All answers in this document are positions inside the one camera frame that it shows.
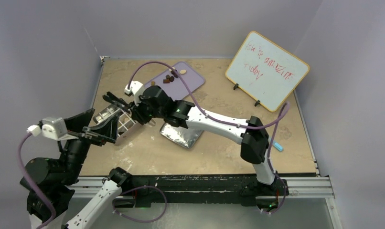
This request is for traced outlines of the pink divided chocolate tin box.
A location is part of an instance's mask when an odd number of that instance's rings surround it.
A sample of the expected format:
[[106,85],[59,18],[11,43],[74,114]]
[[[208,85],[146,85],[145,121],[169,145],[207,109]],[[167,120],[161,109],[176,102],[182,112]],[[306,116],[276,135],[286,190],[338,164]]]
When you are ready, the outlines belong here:
[[117,127],[117,139],[114,143],[115,146],[119,146],[125,142],[131,135],[133,135],[138,129],[141,128],[141,124],[131,119],[130,115],[117,106],[111,104],[97,113],[93,117],[93,121],[99,124],[114,114],[119,114],[118,127]]

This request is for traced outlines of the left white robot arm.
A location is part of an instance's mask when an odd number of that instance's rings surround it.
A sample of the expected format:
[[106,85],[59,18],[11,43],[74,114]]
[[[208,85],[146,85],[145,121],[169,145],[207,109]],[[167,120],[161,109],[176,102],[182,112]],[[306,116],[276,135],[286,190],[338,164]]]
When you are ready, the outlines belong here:
[[36,157],[20,162],[20,184],[29,191],[27,211],[34,229],[88,229],[119,195],[132,190],[132,175],[119,167],[110,171],[103,186],[83,209],[64,222],[69,202],[91,145],[115,143],[121,112],[90,126],[93,108],[69,118],[47,117],[27,129],[27,137],[43,136],[57,142],[59,158]]

